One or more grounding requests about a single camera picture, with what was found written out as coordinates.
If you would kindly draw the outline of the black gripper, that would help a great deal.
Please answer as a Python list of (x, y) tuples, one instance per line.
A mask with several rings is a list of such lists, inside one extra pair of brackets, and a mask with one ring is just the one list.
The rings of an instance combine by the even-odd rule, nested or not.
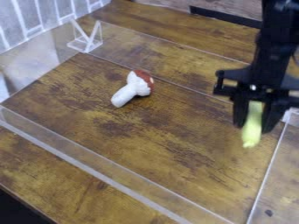
[(264, 102), (262, 115), (262, 133), (272, 131), (290, 107), (299, 107), (299, 78), (290, 74), (274, 76), (271, 73), (256, 74), (251, 66), (216, 72), (213, 94), (227, 96), (234, 102), (232, 121), (238, 128), (244, 126), (248, 115), (248, 102)]

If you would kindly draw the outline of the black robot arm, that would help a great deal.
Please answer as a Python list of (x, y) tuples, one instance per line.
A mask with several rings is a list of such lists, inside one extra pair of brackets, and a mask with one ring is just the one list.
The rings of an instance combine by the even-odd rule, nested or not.
[(262, 26), (252, 62), (240, 69), (219, 70), (213, 94), (232, 101), (232, 122), (243, 127), (248, 103), (264, 104), (262, 132), (275, 128), (284, 113), (299, 107), (299, 78), (287, 73), (299, 48), (299, 0), (262, 0)]

